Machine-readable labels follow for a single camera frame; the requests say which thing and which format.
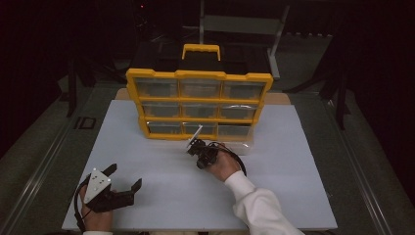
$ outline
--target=yellow storage organizer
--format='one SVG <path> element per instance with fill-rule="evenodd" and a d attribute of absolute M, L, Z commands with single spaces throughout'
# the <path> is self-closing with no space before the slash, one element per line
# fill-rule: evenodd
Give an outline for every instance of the yellow storage organizer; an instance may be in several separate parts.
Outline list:
<path fill-rule="evenodd" d="M 213 52 L 217 61 L 221 59 L 216 45 L 185 44 L 177 63 L 191 60 L 185 59 L 190 52 Z M 139 126 L 147 138 L 189 139 L 200 124 L 204 126 L 200 134 L 203 139 L 216 140 L 218 135 L 235 141 L 247 138 L 259 120 L 272 75 L 200 70 L 203 61 L 201 66 L 191 64 L 171 71 L 140 68 L 142 65 L 136 63 L 127 71 L 128 93 L 136 104 Z"/>

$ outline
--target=white sleeve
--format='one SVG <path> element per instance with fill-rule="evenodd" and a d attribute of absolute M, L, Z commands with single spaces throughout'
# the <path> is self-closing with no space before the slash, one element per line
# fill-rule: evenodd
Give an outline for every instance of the white sleeve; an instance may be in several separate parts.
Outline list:
<path fill-rule="evenodd" d="M 282 215 L 275 194 L 267 189 L 255 188 L 241 171 L 229 176 L 225 185 L 236 199 L 234 214 L 247 224 L 251 235 L 302 234 Z"/>
<path fill-rule="evenodd" d="M 112 232 L 86 231 L 82 235 L 113 235 Z"/>

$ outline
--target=floor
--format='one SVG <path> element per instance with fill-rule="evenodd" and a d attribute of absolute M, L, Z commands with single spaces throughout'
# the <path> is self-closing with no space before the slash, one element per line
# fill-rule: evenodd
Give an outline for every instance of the floor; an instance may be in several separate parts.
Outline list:
<path fill-rule="evenodd" d="M 281 92 L 311 78 L 329 42 L 330 37 L 285 35 L 277 54 L 281 79 L 272 90 Z M 346 96 L 346 130 L 340 130 L 333 102 L 317 95 L 321 85 L 289 96 L 339 228 L 306 234 L 415 234 L 415 210 L 352 92 Z M 78 107 L 71 118 L 66 117 L 68 103 L 57 100 L 1 159 L 0 234 L 61 231 L 108 105 L 121 87 L 108 79 L 94 88 L 78 87 Z M 78 118 L 97 123 L 78 129 Z"/>

